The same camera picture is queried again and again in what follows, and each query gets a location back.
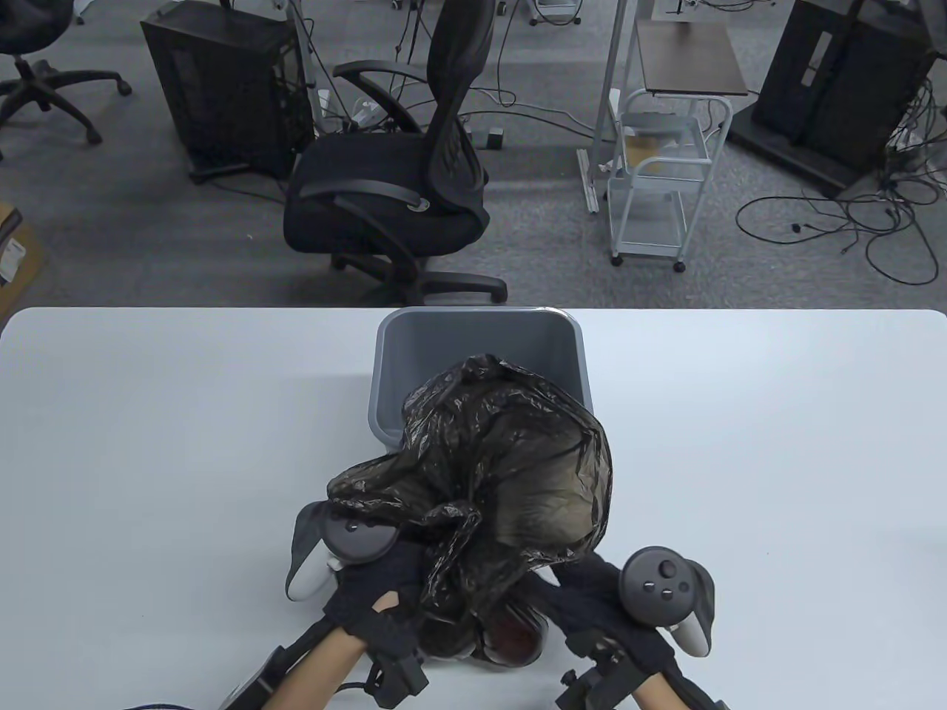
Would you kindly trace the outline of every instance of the hand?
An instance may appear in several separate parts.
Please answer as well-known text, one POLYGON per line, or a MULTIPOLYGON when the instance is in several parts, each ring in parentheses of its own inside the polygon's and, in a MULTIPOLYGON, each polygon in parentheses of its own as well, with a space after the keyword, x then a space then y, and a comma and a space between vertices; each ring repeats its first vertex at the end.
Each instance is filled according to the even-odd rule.
POLYGON ((669 666, 674 649, 661 633, 635 622, 618 596, 620 572, 591 553, 578 562, 552 566, 559 587, 529 573, 517 587, 539 612, 569 636, 600 630, 617 641, 642 672, 658 673, 669 666))
POLYGON ((325 615, 336 626, 351 630, 372 612, 398 609, 410 615, 418 607, 424 582, 423 545, 398 541, 387 554, 368 564, 343 567, 336 574, 338 589, 326 604, 325 615))

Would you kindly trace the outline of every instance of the computer case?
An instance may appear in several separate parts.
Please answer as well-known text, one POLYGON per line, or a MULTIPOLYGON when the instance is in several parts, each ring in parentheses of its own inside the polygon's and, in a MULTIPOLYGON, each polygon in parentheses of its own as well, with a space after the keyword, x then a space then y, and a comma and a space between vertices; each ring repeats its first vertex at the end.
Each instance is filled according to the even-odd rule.
POLYGON ((184 0, 141 27, 192 179, 241 169, 289 177, 314 137, 293 24, 184 0))
POLYGON ((837 195, 884 165, 938 55, 926 19, 917 0, 797 0, 728 137, 837 195))

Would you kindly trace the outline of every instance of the black office chair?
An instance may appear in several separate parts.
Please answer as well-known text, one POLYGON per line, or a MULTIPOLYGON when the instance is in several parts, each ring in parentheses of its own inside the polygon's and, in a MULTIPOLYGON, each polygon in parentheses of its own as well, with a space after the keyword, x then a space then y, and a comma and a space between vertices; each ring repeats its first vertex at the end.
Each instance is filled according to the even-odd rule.
POLYGON ((30 66, 20 56, 46 49, 56 42, 72 24, 72 8, 73 0, 0 0, 0 54, 12 55, 21 77, 0 82, 0 97, 7 97, 0 104, 0 128, 17 111, 36 101, 43 111, 55 106, 75 118, 85 126, 89 143, 102 142, 92 121, 56 90, 86 81, 111 80, 118 84, 118 92, 127 97, 132 87, 115 72, 60 72, 46 61, 30 66))
POLYGON ((488 177, 457 112, 487 63, 495 3, 445 0, 426 78, 394 62, 335 67, 334 76, 377 101, 400 130, 329 134, 303 153, 283 219, 293 249, 332 254, 334 268, 353 266, 384 283, 382 296, 408 305, 422 304, 430 293, 488 293, 494 303, 507 300, 507 285, 498 278, 423 270, 428 257, 463 249, 490 223, 483 208, 488 177), (427 132, 366 72, 426 81, 438 104, 427 132))

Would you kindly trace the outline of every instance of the black garbage bag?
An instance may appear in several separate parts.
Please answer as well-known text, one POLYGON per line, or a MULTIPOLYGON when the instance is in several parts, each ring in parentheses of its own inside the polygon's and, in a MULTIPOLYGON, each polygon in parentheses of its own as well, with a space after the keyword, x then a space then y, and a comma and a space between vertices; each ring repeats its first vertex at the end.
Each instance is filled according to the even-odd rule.
POLYGON ((438 637, 428 645, 482 647, 485 624, 515 606, 508 590, 527 571, 579 559, 601 540, 608 441, 554 383, 492 355, 437 375, 403 413, 402 450, 334 478, 329 499, 426 540, 421 603, 438 637))

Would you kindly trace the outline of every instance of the cardboard box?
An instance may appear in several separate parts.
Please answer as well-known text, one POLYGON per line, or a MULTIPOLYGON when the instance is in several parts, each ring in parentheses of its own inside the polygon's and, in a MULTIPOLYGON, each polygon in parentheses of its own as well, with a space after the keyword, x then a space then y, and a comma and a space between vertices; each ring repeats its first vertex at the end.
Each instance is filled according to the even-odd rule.
POLYGON ((20 211, 0 203, 0 318, 43 269, 45 252, 20 211))

